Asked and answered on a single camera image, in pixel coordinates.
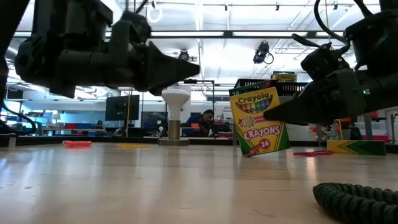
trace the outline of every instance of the crayon box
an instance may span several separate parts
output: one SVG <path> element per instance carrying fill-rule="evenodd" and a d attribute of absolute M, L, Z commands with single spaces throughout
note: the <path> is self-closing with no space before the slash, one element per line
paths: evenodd
<path fill-rule="evenodd" d="M 263 113 L 279 105 L 275 87 L 231 96 L 234 124 L 242 154 L 246 157 L 290 147 L 285 123 L 267 121 Z"/>

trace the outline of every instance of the black coiled cable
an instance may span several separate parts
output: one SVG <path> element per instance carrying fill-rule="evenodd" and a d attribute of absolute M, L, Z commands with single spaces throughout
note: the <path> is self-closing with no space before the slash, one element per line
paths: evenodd
<path fill-rule="evenodd" d="M 361 185 L 325 183 L 313 188 L 318 204 L 343 223 L 398 223 L 398 192 Z"/>

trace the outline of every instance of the lamp base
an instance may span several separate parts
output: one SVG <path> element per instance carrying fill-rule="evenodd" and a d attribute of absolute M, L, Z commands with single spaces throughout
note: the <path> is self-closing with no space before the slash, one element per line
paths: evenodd
<path fill-rule="evenodd" d="M 188 139 L 159 139 L 161 146 L 187 146 L 189 145 Z"/>

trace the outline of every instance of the person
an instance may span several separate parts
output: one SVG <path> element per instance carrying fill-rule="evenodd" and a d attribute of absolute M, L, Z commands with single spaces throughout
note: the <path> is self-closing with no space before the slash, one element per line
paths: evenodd
<path fill-rule="evenodd" d="M 198 128 L 195 129 L 183 129 L 182 136 L 184 137 L 208 137 L 209 131 L 212 127 L 214 118 L 213 110 L 206 110 L 201 115 L 191 116 L 188 118 L 185 125 L 192 127 L 192 124 L 199 124 Z"/>

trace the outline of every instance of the white lamp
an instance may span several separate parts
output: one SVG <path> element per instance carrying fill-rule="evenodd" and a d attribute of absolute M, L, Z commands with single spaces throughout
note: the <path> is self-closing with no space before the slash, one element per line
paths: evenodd
<path fill-rule="evenodd" d="M 180 139 L 180 113 L 181 113 L 181 108 L 189 100 L 189 93 L 187 93 L 184 90 L 177 90 L 177 89 L 171 89 L 171 90 L 165 90 L 162 93 L 162 98 L 166 101 L 167 105 L 170 108 L 170 119 L 169 119 L 169 140 L 175 140 L 172 141 L 172 143 L 168 142 L 167 144 L 188 144 L 188 141 L 186 143 L 183 143 L 183 141 L 179 141 Z"/>
<path fill-rule="evenodd" d="M 52 119 L 55 120 L 55 125 L 57 125 L 57 121 L 58 121 L 59 119 L 61 119 L 61 115 L 60 115 L 60 114 L 53 114 L 53 115 L 52 115 Z"/>

